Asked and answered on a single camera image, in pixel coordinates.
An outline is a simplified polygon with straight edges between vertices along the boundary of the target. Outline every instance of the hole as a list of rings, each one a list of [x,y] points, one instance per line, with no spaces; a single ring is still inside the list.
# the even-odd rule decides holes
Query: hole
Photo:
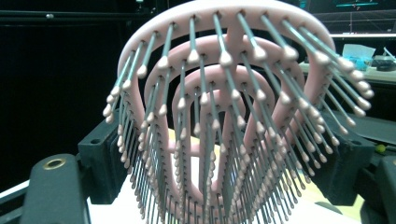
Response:
[[[244,17],[247,15],[247,13],[246,13],[246,11],[244,9],[240,10],[239,13],[241,13],[242,16],[244,16]]]
[[[221,13],[220,13],[219,11],[216,11],[216,12],[215,12],[215,15],[218,15],[219,20],[221,20],[222,15],[221,15]]]
[[[360,141],[356,141],[356,140],[353,140],[352,143],[355,144],[355,145],[358,145],[358,146],[361,145],[361,142]]]
[[[44,164],[44,169],[45,170],[54,170],[57,169],[61,166],[63,166],[66,163],[66,160],[61,158],[61,159],[54,159],[51,161],[47,161],[47,163]]]
[[[264,17],[266,17],[267,19],[269,19],[269,14],[268,14],[268,11],[264,11],[263,13],[262,13],[262,15],[264,16]]]
[[[290,21],[290,19],[289,19],[289,17],[288,17],[288,16],[284,16],[284,17],[283,17],[283,19],[282,19],[282,21],[289,22],[289,21]]]
[[[100,143],[100,140],[99,139],[92,139],[91,140],[91,144],[99,144]]]

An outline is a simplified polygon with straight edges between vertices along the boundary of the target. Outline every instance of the dark wall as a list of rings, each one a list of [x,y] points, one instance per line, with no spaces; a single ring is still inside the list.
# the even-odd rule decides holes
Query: dark wall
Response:
[[[2,1],[0,10],[136,10],[120,5],[107,0],[12,0]],[[141,24],[133,17],[0,21],[0,191],[27,180],[32,166],[50,155],[78,153],[78,142],[103,119],[120,52]]]

